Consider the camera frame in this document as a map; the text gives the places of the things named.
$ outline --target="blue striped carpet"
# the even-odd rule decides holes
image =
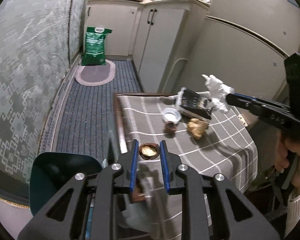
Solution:
[[[132,62],[113,62],[115,77],[105,85],[88,87],[74,80],[62,116],[57,152],[85,154],[103,161],[113,93],[141,92]]]

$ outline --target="crumpled brown paper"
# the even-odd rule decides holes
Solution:
[[[197,118],[191,118],[187,123],[188,132],[195,139],[200,139],[201,136],[205,133],[208,123],[201,121]]]

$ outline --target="countertop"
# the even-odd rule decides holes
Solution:
[[[135,2],[129,0],[88,0],[88,5],[94,4],[118,4],[118,5],[127,5],[127,6],[136,6],[136,7],[145,7],[145,6],[166,6],[166,5],[185,5],[185,4],[195,4],[203,9],[209,11],[210,5],[199,0],[160,0],[160,1],[151,1],[145,0],[143,2]]]

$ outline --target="cabinet handle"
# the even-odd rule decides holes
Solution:
[[[151,9],[151,10],[149,11],[149,13],[148,13],[148,18],[147,18],[147,23],[148,23],[148,24],[150,24],[150,22],[149,22],[149,16],[150,16],[150,13],[151,13],[151,12],[153,12],[153,9]]]
[[[154,18],[154,14],[155,14],[157,11],[158,11],[157,9],[154,9],[154,12],[153,12],[152,18],[151,18],[151,25],[154,25],[153,18]]]

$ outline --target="green rice bag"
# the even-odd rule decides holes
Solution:
[[[105,28],[87,27],[82,66],[106,64],[105,38],[111,32]]]

